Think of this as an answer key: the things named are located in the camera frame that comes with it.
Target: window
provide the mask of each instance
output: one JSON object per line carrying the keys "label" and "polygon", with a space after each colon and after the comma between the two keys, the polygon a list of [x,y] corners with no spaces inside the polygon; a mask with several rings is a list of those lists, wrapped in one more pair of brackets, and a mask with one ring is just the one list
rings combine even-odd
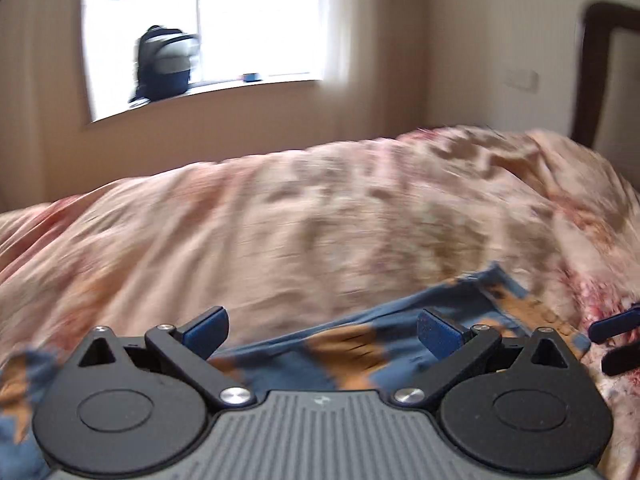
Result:
{"label": "window", "polygon": [[129,107],[136,41],[151,26],[198,34],[191,83],[258,72],[319,71],[318,0],[83,0],[84,60],[94,120]]}

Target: circular cover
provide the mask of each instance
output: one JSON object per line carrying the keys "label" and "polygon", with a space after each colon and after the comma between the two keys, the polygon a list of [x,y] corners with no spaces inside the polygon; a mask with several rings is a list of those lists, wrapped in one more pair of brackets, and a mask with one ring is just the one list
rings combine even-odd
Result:
{"label": "circular cover", "polygon": [[515,473],[560,474],[597,462],[611,431],[599,393],[567,370],[537,368],[453,387],[440,407],[447,436],[476,460]]}
{"label": "circular cover", "polygon": [[67,390],[65,399],[47,396],[53,402],[41,405],[34,418],[40,447],[65,468],[137,476],[183,453],[203,430],[204,401],[174,378],[136,370],[121,388],[102,389],[98,375],[83,380],[92,383],[81,392]]}

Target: triangular cutout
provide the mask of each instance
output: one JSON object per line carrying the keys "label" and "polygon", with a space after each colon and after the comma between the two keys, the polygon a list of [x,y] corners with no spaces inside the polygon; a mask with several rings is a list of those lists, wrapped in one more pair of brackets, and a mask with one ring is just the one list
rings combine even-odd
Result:
{"label": "triangular cutout", "polygon": [[91,343],[89,349],[82,356],[79,366],[84,368],[87,366],[108,365],[114,362],[116,362],[116,358],[111,352],[107,340],[101,337]]}
{"label": "triangular cutout", "polygon": [[553,366],[555,368],[567,368],[562,354],[551,339],[542,339],[531,358],[535,365]]}

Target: wall outlet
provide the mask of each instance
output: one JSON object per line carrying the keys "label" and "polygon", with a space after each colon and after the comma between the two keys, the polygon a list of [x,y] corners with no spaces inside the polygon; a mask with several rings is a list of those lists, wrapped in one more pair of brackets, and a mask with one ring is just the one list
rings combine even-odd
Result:
{"label": "wall outlet", "polygon": [[508,68],[504,73],[504,84],[535,94],[540,86],[540,76],[538,72],[529,68]]}

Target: pink floral duvet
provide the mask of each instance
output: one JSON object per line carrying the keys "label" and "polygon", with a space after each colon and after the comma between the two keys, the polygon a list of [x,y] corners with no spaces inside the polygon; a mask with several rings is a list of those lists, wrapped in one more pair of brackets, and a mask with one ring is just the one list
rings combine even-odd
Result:
{"label": "pink floral duvet", "polygon": [[[492,260],[586,330],[640,300],[639,230],[632,187],[547,132],[419,130],[192,164],[0,215],[0,362],[214,304],[230,344],[265,339]],[[583,359],[616,422],[600,468],[640,479],[640,370],[603,377],[605,350]]]}

